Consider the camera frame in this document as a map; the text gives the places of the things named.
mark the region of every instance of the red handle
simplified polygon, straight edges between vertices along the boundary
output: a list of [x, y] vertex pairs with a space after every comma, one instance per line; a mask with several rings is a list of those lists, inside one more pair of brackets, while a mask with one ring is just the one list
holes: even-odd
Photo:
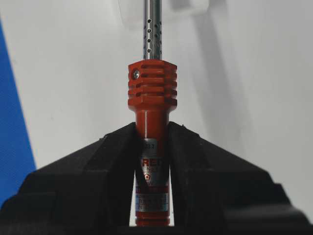
[[165, 144], [169, 112], [177, 106], [176, 70], [176, 65], [155, 59], [129, 65], [128, 106], [136, 113], [136, 128], [144, 143], [142, 172], [136, 173], [138, 226], [167, 226], [170, 222]]

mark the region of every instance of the cylindrical handle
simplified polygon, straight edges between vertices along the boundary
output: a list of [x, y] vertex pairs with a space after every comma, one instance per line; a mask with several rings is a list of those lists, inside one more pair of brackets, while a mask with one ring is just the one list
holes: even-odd
[[143, 141], [136, 168], [136, 224], [169, 224], [169, 161], [166, 157], [169, 113], [177, 106], [177, 66], [162, 60], [129, 65], [128, 106], [136, 113]]

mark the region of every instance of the label sticker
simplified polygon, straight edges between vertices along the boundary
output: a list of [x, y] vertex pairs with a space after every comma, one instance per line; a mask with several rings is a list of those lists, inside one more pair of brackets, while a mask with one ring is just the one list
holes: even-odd
[[168, 193], [136, 194], [136, 211], [137, 212], [168, 211]]
[[136, 211], [165, 212], [169, 210], [169, 166], [157, 154], [156, 139], [143, 139], [143, 141], [144, 147], [140, 158], [143, 178], [136, 180]]

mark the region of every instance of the perforated metal tube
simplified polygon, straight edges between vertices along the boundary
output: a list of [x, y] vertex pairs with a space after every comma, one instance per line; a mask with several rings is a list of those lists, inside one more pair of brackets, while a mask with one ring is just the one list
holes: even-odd
[[144, 0], [143, 59], [162, 59], [162, 0]]

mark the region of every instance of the ribbed grip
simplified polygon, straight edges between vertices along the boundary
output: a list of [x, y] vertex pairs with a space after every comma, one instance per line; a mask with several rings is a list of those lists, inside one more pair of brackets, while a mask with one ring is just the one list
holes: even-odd
[[129, 65], [128, 106], [132, 110], [177, 106], [177, 66], [162, 60], [142, 60]]

